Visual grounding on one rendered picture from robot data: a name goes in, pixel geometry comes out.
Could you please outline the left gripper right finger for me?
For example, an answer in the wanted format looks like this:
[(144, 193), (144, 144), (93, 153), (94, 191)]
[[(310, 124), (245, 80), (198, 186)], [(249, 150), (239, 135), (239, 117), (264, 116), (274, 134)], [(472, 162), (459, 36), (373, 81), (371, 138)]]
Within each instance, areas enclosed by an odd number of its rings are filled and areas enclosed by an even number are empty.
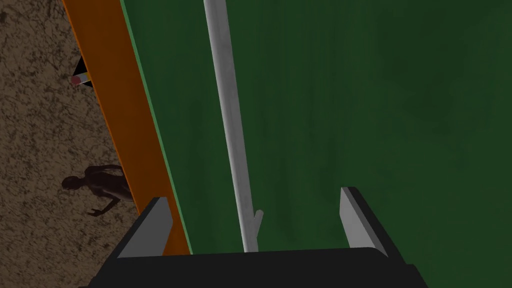
[(356, 187), (341, 188), (339, 217), (350, 248), (374, 248), (390, 260), (404, 263), (397, 246)]

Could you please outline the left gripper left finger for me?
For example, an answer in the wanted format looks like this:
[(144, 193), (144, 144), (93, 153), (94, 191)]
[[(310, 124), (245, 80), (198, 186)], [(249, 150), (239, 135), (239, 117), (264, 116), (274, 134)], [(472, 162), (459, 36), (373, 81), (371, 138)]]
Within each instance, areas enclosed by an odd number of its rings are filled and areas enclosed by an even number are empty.
[(153, 198), (121, 241), (116, 257), (162, 256), (172, 227), (173, 217), (167, 198)]

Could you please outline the dark human figurine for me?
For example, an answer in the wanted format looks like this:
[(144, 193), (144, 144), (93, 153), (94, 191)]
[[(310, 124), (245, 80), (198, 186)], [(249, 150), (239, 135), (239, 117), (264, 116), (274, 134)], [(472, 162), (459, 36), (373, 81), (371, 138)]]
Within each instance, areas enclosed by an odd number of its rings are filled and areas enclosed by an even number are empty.
[(61, 187), (64, 190), (88, 187), (93, 195), (110, 199), (102, 210), (92, 209), (88, 213), (90, 217), (100, 217), (120, 201), (134, 201), (123, 168), (116, 164), (89, 166), (84, 171), (84, 177), (68, 176), (62, 180)]

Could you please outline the green cupboard door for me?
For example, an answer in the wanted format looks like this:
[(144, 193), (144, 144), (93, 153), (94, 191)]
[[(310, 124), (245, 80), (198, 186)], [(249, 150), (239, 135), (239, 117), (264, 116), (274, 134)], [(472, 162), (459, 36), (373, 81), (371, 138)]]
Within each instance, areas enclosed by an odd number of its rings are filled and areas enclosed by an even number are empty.
[[(243, 252), (204, 0), (120, 0), (193, 255)], [(428, 288), (512, 288), (512, 0), (225, 0), (264, 251), (356, 187)]]

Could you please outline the orange cupboard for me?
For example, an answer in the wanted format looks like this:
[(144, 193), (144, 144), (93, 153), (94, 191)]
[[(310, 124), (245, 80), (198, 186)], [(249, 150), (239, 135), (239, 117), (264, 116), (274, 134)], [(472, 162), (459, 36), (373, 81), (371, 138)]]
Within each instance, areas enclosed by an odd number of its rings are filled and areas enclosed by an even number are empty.
[(190, 254), (121, 0), (62, 0), (134, 203), (168, 200), (165, 255)]

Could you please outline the pencil with red eraser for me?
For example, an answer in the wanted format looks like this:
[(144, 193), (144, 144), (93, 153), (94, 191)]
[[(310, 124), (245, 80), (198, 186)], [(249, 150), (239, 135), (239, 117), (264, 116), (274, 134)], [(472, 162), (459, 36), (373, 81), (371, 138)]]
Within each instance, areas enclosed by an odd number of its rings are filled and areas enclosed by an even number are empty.
[(89, 77), (89, 74), (87, 73), (87, 71), (80, 73), (80, 74), (73, 75), (71, 77), (71, 83), (74, 85), (77, 85), (77, 86), (86, 84), (90, 81), (91, 80), (90, 80), (90, 77)]

